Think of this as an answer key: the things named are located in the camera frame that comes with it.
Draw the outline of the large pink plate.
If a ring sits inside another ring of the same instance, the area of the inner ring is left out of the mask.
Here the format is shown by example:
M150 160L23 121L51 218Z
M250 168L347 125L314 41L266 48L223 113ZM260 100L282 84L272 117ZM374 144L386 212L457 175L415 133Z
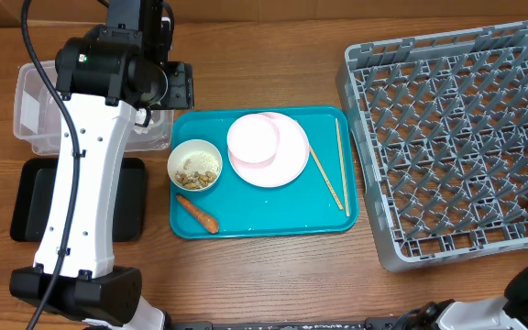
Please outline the large pink plate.
M276 154L268 161L256 164L235 158L228 150L228 158L236 174L252 185L275 188L295 180L304 170L310 154L310 144L303 128L287 115L276 112L256 113L270 118L280 131Z

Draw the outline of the white tissue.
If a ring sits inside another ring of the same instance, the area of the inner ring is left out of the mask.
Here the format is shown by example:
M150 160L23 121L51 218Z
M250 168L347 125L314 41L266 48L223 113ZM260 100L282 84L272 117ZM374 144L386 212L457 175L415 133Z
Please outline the white tissue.
M145 135L150 130L159 127L163 123L162 112L150 109L139 109L136 111L134 131L139 135Z

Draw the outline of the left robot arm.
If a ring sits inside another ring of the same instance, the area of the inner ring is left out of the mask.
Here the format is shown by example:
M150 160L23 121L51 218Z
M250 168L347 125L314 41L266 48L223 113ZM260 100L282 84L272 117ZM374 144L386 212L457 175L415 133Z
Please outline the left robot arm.
M37 314L90 329L165 330L171 318L142 297L139 269L115 263L114 210L137 114L192 108L193 70L169 58L167 2L106 6L105 23L69 39L56 78L43 78L62 115L60 152L43 238L32 265L13 270L9 290Z

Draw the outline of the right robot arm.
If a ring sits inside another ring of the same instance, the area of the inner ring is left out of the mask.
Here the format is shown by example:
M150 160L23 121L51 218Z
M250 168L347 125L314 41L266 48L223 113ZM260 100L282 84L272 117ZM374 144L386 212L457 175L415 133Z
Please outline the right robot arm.
M528 330L528 267L507 285L504 294L475 302L429 302L401 315L392 329Z

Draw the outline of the small pink bowl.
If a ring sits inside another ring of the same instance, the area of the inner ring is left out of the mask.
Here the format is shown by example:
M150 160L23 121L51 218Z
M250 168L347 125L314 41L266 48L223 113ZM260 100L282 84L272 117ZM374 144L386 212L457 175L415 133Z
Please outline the small pink bowl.
M250 164L271 159L276 154L279 143L280 131L265 115L243 115L227 132L227 146L231 154Z

